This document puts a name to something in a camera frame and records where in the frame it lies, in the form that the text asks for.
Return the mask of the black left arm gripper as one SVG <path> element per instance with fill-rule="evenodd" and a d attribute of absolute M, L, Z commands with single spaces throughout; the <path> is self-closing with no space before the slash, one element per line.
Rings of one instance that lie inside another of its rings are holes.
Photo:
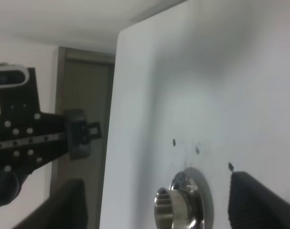
<path fill-rule="evenodd" d="M 83 109 L 58 114 L 40 109 L 36 73 L 28 82 L 0 89 L 0 178 L 23 179 L 65 154 L 65 131 L 71 159 L 91 155 L 91 141 L 101 138 L 100 122 L 89 123 Z"/>

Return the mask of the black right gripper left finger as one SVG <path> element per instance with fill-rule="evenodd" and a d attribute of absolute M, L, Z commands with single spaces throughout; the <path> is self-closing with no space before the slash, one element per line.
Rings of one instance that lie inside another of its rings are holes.
<path fill-rule="evenodd" d="M 86 229 L 87 224 L 85 183 L 71 179 L 15 228 Z"/>

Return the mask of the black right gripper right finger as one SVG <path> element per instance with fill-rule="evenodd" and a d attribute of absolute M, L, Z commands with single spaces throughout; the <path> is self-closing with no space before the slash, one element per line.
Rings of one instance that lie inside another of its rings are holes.
<path fill-rule="evenodd" d="M 233 229 L 290 229 L 290 203 L 246 172 L 233 172 L 228 219 Z"/>

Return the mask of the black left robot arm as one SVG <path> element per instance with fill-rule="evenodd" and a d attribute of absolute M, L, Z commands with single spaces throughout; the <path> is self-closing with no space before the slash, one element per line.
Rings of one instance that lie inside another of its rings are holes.
<path fill-rule="evenodd" d="M 35 170 L 68 154 L 89 157 L 91 141 L 101 138 L 100 123 L 89 123 L 82 109 L 63 114 L 40 110 L 34 68 L 0 66 L 0 207 L 10 204 Z M 20 229 L 85 229 L 88 223 L 85 183 L 67 181 Z"/>

